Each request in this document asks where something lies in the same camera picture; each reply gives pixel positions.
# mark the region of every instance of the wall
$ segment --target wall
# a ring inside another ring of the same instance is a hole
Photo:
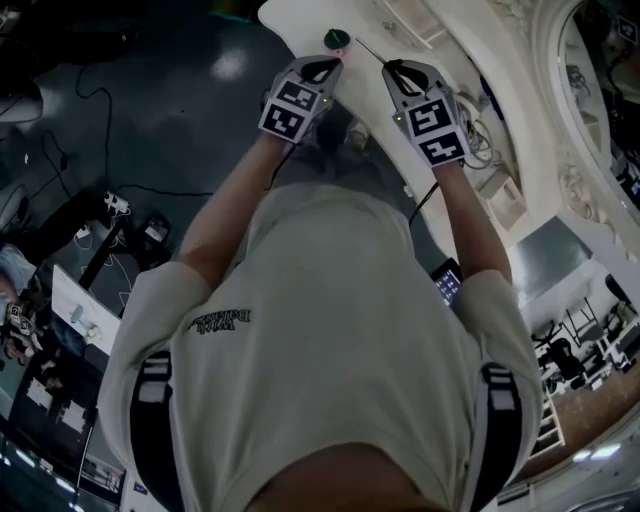
[[[638,309],[640,264],[627,259],[626,249],[615,244],[611,228],[587,221],[568,208],[562,210],[558,216],[593,252],[594,257],[605,266]]]

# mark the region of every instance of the electronic device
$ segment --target electronic device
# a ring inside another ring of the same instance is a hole
[[[431,273],[431,279],[440,290],[444,303],[450,306],[462,286],[462,272],[456,260],[449,258],[445,261]]]
[[[393,121],[431,167],[470,153],[458,104],[436,68],[397,59],[384,64],[382,76],[396,107]]]
[[[293,61],[276,76],[259,128],[298,144],[311,123],[330,107],[343,68],[340,59],[326,55]]]

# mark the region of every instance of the ceiling light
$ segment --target ceiling light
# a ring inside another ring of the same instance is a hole
[[[65,491],[76,492],[75,488],[70,483],[65,482],[62,478],[56,478],[56,483]]]
[[[582,462],[591,455],[591,450],[581,450],[573,456],[573,462]]]
[[[29,466],[31,466],[32,468],[36,467],[36,463],[33,462],[33,459],[29,457],[26,453],[21,452],[20,450],[16,450],[16,455],[20,457],[23,461],[25,461],[27,464],[29,464]]]
[[[598,448],[594,452],[594,454],[591,456],[591,459],[592,460],[608,459],[614,453],[616,453],[619,449],[620,449],[620,443],[603,446],[602,448]]]

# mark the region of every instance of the black cable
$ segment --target black cable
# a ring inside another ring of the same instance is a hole
[[[422,210],[422,207],[427,204],[427,201],[429,199],[431,199],[431,196],[433,195],[433,193],[438,190],[438,182],[436,182],[433,187],[431,187],[429,189],[429,192],[427,192],[427,195],[424,196],[424,198],[422,199],[422,201],[420,201],[418,203],[418,206],[416,206],[416,209],[413,210],[413,213],[411,214],[411,217],[409,217],[409,226],[411,226],[411,224],[413,224],[413,221],[415,220],[416,216],[418,215],[418,213],[420,212],[420,210]]]
[[[316,125],[319,123],[320,119],[325,113],[326,111],[323,111],[313,119],[313,121],[309,124],[309,128],[307,128],[307,131],[304,137],[306,137],[309,134],[309,132],[316,127]],[[269,183],[269,186],[264,189],[265,192],[268,192],[269,190],[271,190],[271,188],[273,187],[273,183],[275,182],[276,177],[278,176],[278,172],[280,171],[280,169],[282,169],[282,166],[287,162],[287,160],[289,160],[289,157],[293,154],[293,152],[296,150],[297,147],[298,146],[296,144],[291,145],[291,148],[289,148],[289,151],[287,151],[282,161],[278,164],[278,166],[273,171],[273,174],[271,176],[271,182]],[[171,196],[171,197],[210,197],[213,195],[213,192],[171,192],[169,190],[158,190],[156,188],[147,187],[145,185],[138,185],[136,183],[125,183],[124,185],[120,185],[118,188],[116,188],[115,194],[117,194],[123,188],[137,188],[140,190],[146,190],[147,192],[152,192],[154,194]]]
[[[123,188],[138,188],[140,190],[146,190],[147,192],[153,192],[154,194],[160,194],[163,196],[172,196],[172,197],[209,197],[213,195],[213,192],[170,192],[168,190],[158,190],[156,188],[145,187],[144,185],[137,184],[125,184],[120,185],[116,189],[116,194],[122,190]]]
[[[104,181],[105,181],[106,188],[109,189],[109,137],[111,135],[111,119],[113,116],[113,97],[111,96],[111,93],[104,87],[98,87],[95,91],[89,94],[82,94],[80,92],[80,89],[79,89],[80,79],[82,78],[82,74],[84,73],[84,70],[87,69],[87,66],[89,66],[89,64],[85,64],[80,69],[80,72],[78,73],[78,77],[76,78],[75,89],[78,97],[82,98],[83,100],[88,100],[89,98],[95,96],[99,92],[104,93],[107,96],[107,99],[109,100],[109,109],[107,111],[107,127],[105,130],[105,136],[104,136]]]
[[[48,134],[51,137],[53,144],[56,146],[56,149],[60,152],[60,154],[66,158],[69,158],[69,155],[67,155],[60,147],[60,144],[58,144],[58,140],[56,139],[56,136],[54,135],[54,133],[51,130],[47,130],[44,133]]]
[[[39,194],[40,194],[40,192],[42,192],[45,188],[47,188],[49,185],[51,185],[51,183],[53,183],[53,182],[54,182],[58,177],[59,177],[59,176],[58,176],[58,175],[56,175],[56,176],[54,176],[53,178],[51,178],[49,181],[47,181],[44,185],[42,185],[42,186],[40,187],[40,189],[39,189],[35,194],[33,194],[32,196],[30,196],[30,197],[29,197],[29,201],[32,201],[33,199],[35,199],[35,197],[36,197],[37,195],[39,195]]]
[[[27,95],[26,92],[23,92],[20,96],[18,96],[16,98],[16,101],[14,101],[11,105],[9,105],[7,108],[5,108],[2,112],[0,112],[0,117],[2,117],[3,115],[5,115],[7,112],[9,112],[9,110],[11,110],[13,107],[15,107],[18,102],[24,98]]]
[[[40,146],[42,146],[42,153],[44,153],[44,156],[46,157],[47,160],[49,160],[49,163],[51,164],[51,167],[53,167],[54,171],[56,171],[56,176],[58,177],[58,179],[60,180],[60,185],[62,185],[63,190],[65,191],[65,193],[67,194],[67,197],[69,199],[71,199],[71,194],[69,193],[69,190],[67,189],[67,186],[64,184],[64,181],[62,179],[62,173],[58,170],[58,168],[56,167],[56,164],[53,163],[53,160],[51,160],[51,157],[49,156],[49,153],[47,153],[47,148],[44,145],[44,138],[47,135],[48,132],[45,132],[42,134],[42,137],[40,137]]]
[[[287,162],[287,160],[289,160],[289,157],[293,154],[293,152],[297,148],[298,148],[297,144],[293,144],[289,148],[289,151],[287,151],[286,155],[284,155],[284,158],[282,159],[282,162],[280,162],[278,164],[278,167],[276,167],[275,171],[273,171],[273,174],[271,175],[271,182],[269,183],[269,186],[264,189],[265,192],[269,192],[269,190],[271,190],[273,188],[273,184],[276,181],[276,177],[278,176],[278,173],[280,172],[280,169],[282,169],[282,166]]]

